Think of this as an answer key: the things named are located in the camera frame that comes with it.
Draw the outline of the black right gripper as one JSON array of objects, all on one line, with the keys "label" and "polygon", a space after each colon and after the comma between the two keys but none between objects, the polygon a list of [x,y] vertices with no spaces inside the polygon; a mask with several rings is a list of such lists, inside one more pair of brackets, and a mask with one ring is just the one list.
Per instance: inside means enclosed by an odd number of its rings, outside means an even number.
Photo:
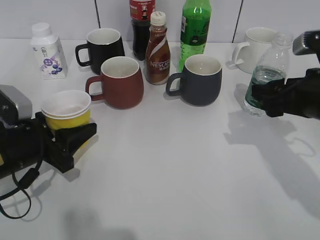
[{"label": "black right gripper", "polygon": [[320,117],[319,68],[307,69],[304,77],[288,78],[286,85],[285,79],[281,78],[266,84],[255,83],[251,88],[252,97],[269,117],[281,117],[284,112],[304,118]]}]

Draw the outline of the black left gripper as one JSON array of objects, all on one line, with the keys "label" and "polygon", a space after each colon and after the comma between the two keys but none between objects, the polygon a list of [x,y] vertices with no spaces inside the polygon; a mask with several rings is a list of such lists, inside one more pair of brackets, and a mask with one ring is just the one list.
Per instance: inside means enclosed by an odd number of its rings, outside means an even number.
[{"label": "black left gripper", "polygon": [[35,164],[23,178],[36,179],[43,159],[64,174],[74,168],[77,150],[96,133],[96,123],[52,132],[40,111],[35,113],[34,119],[21,120],[13,126],[1,120],[0,178]]}]

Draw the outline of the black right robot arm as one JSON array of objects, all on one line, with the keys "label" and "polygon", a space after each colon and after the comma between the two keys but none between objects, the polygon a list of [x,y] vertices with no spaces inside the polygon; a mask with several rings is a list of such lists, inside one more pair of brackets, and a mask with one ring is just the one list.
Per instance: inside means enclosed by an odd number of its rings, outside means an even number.
[{"label": "black right robot arm", "polygon": [[309,68],[304,77],[255,84],[251,95],[269,117],[290,114],[319,120],[320,69]]}]

